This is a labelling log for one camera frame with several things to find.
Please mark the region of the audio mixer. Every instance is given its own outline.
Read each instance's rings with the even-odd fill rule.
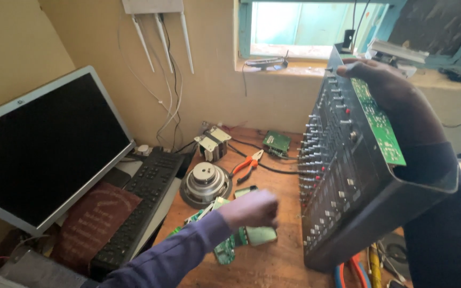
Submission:
[[[456,191],[458,167],[435,183],[397,178],[405,166],[390,122],[359,79],[336,75],[334,46],[299,154],[304,262],[331,272]]]

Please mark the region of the hand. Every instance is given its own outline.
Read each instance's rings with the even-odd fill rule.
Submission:
[[[220,208],[223,219],[231,229],[241,226],[270,226],[277,228],[277,197],[267,190],[248,192]]]
[[[345,58],[337,75],[359,78],[391,122],[401,148],[442,143],[444,129],[423,93],[400,70],[367,59]]]

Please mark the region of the monitor screen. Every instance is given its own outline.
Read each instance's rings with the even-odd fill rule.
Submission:
[[[129,144],[91,73],[80,75],[0,116],[0,208],[39,226]]]

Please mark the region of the computer monitor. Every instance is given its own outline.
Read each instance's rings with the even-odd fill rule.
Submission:
[[[41,235],[135,146],[91,66],[0,106],[0,218]]]

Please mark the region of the wooden table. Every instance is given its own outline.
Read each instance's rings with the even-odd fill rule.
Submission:
[[[228,132],[233,138],[262,147],[266,131],[250,128],[234,128]],[[297,156],[296,148],[300,147],[303,139],[301,134],[285,133],[290,136],[290,156]],[[252,155],[257,149],[251,146],[230,141],[241,152]],[[216,162],[216,165],[230,171],[244,158],[228,149],[227,155]],[[193,158],[189,170],[204,159],[198,154]],[[296,160],[283,160],[271,155],[263,154],[260,163],[274,169],[296,171]],[[278,174],[257,167],[250,178],[241,185],[236,184],[237,177],[233,180],[233,193],[229,199],[234,199],[234,190],[251,185],[260,189],[268,189],[276,194],[280,200],[278,239],[275,242],[252,247],[241,246],[235,249],[236,259],[230,265],[220,265],[213,253],[208,253],[202,263],[189,272],[179,287],[211,287],[211,288],[287,288],[287,287],[335,287],[332,275],[309,270],[303,263],[302,222],[300,219],[300,202],[298,195],[298,175]],[[164,224],[155,241],[159,243],[177,226],[181,226],[184,219],[197,210],[188,206],[179,193],[175,196]],[[363,253],[363,264],[367,269],[366,257]],[[393,277],[384,271],[382,273],[383,287]],[[360,287],[355,274],[345,269],[347,287]]]

